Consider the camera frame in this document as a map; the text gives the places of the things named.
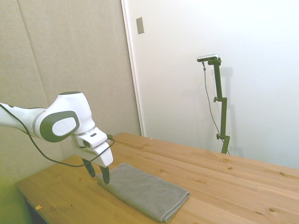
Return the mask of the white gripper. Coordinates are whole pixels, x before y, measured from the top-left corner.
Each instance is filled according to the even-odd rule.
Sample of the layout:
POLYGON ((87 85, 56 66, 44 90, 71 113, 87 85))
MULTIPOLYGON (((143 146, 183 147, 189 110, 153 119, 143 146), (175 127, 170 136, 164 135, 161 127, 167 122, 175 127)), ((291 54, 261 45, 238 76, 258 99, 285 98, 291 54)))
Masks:
POLYGON ((110 149, 110 140, 102 143, 88 142, 83 138, 72 137, 74 145, 74 152, 77 156, 82 158, 82 162, 88 171, 89 175, 94 178, 96 176, 95 170, 90 161, 100 165, 103 182, 108 185, 110 182, 109 165, 113 162, 113 155, 110 149))

